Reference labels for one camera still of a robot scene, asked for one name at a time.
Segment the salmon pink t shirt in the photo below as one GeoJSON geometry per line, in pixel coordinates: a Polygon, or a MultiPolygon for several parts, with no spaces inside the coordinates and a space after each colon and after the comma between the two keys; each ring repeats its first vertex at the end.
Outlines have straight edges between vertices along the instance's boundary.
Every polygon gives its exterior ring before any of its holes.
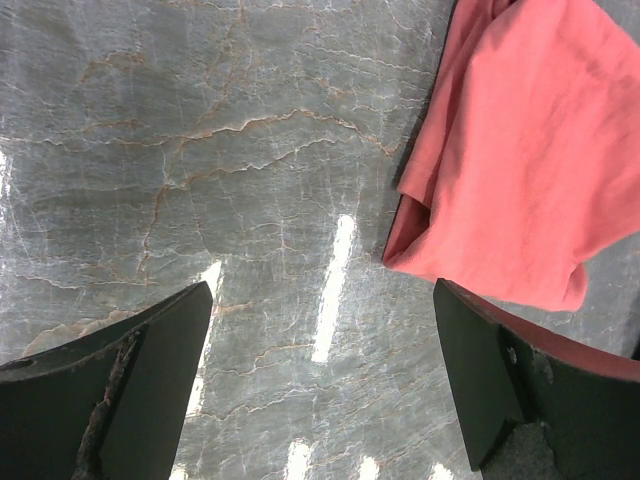
{"type": "Polygon", "coordinates": [[[592,1],[460,1],[383,255],[550,311],[639,229],[639,48],[592,1]]]}

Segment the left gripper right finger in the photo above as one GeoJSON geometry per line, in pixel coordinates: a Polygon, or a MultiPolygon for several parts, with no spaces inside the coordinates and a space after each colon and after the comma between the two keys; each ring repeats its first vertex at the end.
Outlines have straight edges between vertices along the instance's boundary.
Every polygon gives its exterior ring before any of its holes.
{"type": "Polygon", "coordinates": [[[472,470],[538,461],[562,479],[639,476],[639,359],[574,341],[452,281],[434,292],[438,335],[472,470]]]}

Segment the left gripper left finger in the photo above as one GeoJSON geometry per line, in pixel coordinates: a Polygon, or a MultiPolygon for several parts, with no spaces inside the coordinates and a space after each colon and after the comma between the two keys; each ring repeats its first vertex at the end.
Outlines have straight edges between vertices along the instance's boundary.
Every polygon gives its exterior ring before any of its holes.
{"type": "Polygon", "coordinates": [[[167,479],[213,299],[195,283],[1,367],[4,479],[167,479]]]}

